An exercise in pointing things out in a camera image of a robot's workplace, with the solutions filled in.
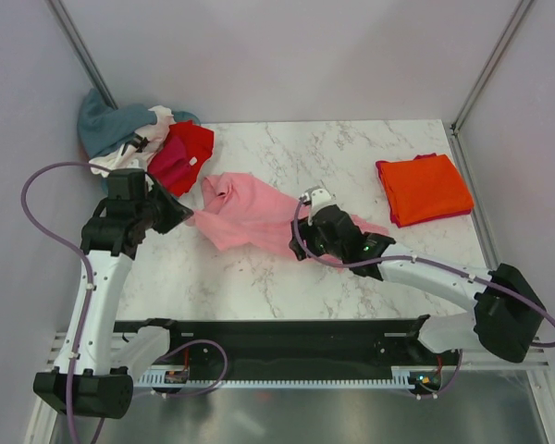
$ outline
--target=folded orange shirt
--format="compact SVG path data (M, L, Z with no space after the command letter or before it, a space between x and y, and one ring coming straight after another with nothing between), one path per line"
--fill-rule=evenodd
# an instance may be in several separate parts
M376 169L390 205L390 221L398 227L468 215L475 206L456 166L444 154L378 161Z

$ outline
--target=table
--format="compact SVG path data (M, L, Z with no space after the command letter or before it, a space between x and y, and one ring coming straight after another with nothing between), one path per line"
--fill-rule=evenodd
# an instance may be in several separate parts
M376 160L447 154L439 120L237 123L206 125L214 155L200 173L247 172L298 196L320 184L338 205L388 228L418 252L484 266L470 216L408 228L389 220ZM203 208L199 184L180 201ZM356 277L311 261L298 263L252 245L219 252L194 227L149 231L126 282L117 319L191 320L408 318L453 315L459 307L420 290Z

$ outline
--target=metal floor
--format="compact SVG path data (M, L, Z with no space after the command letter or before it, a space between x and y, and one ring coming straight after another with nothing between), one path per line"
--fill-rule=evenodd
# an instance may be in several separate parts
M96 421L77 420L81 442ZM51 444L71 443L65 417ZM436 401L384 390L221 389L163 400L142 396L105 422L102 444L547 443L525 373L461 372Z

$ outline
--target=fabric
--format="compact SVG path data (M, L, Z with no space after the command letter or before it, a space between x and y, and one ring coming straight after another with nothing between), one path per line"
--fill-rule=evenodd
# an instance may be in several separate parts
M82 101L77 128L84 151L92 159L113 153L133 138L135 130L155 125L156 120L156 113L144 105L114 109L91 89Z
M468 215L475 207L463 178L445 154L378 161L376 170L387 194L390 221L398 227Z
M168 136L163 149L154 156L148 172L151 173L165 187L186 176L191 170L187 149L179 136Z
M201 125L202 122L200 119L192 113L188 113L187 111L175 111L173 110L173 118L175 119L175 123L179 122L189 122L190 120L195 123L196 125Z
M183 177L173 183L168 190L179 197L191 189L200 169L211 156L214 150L214 132L198 127L193 122L183 122L172 125L169 129L171 136L179 137L185 144L187 158L191 168Z
M150 108L150 110L155 112L157 117L156 123L135 130L137 135L148 141L148 144L144 148L139 149L133 144L123 143L113 153L95 157L91 160L91 163L109 169L119 169L128 167L130 162L137 160L140 165L147 167L167 138L169 126L175 122L173 114L168 108L154 106ZM100 174L104 178L108 176L108 173L96 168L91 168L91 171L93 174Z
M250 174L224 173L208 176L202 182L204 209L195 211L189 223L224 251L252 243L264 250L292 259L296 255L288 244L290 222L298 201ZM302 217L308 209L302 209ZM353 222L364 232L388 234L386 228L372 225L357 216Z

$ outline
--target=gray wall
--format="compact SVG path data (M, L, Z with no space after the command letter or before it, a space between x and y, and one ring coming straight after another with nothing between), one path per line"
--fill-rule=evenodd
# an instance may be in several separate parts
M451 120L517 4L63 2L120 105L206 122Z
M500 258L555 314L555 0L536 2L462 135Z
M45 238L19 205L26 177L79 158L75 130L90 84L43 0L0 0L0 444L22 442L54 332L69 322L79 261ZM55 172L31 190L46 225L78 241L98 186Z

